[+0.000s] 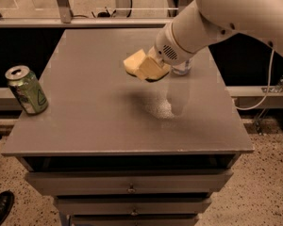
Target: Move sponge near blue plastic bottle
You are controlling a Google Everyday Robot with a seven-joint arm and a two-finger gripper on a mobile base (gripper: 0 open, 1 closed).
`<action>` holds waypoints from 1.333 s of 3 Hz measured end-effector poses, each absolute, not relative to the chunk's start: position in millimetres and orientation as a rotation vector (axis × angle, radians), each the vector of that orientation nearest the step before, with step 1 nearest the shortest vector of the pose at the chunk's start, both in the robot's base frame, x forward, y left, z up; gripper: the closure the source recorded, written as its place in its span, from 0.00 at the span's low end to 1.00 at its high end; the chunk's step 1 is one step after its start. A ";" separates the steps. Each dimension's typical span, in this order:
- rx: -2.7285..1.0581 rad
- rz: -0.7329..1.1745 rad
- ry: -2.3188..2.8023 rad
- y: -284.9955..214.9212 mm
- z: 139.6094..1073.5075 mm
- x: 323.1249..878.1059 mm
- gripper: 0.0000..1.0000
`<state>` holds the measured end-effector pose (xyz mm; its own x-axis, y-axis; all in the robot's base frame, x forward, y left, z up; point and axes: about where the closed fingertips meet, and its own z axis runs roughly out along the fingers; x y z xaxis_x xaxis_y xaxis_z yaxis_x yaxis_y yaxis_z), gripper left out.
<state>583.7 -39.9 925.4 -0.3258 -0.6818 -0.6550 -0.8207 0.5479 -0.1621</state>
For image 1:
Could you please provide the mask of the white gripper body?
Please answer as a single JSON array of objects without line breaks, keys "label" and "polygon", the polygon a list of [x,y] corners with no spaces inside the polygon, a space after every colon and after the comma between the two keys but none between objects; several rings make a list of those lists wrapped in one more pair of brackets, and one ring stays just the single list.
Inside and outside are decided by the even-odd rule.
[{"label": "white gripper body", "polygon": [[159,66],[163,63],[176,66],[195,55],[192,32],[183,24],[172,21],[166,24],[147,53]]}]

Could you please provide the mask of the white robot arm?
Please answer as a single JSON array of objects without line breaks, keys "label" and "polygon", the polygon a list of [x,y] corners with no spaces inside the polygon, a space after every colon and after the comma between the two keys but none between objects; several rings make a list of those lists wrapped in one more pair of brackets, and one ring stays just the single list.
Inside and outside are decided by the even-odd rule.
[{"label": "white robot arm", "polygon": [[198,51],[242,33],[283,57],[283,0],[193,0],[159,31],[155,45],[138,63],[141,79],[160,79]]}]

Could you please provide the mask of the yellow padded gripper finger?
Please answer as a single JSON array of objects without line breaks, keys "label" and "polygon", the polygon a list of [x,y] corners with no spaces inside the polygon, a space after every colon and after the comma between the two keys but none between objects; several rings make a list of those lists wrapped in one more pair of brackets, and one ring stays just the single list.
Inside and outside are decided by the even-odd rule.
[{"label": "yellow padded gripper finger", "polygon": [[135,69],[135,75],[141,80],[157,81],[170,71],[168,65],[160,66],[153,58],[146,56]]}]

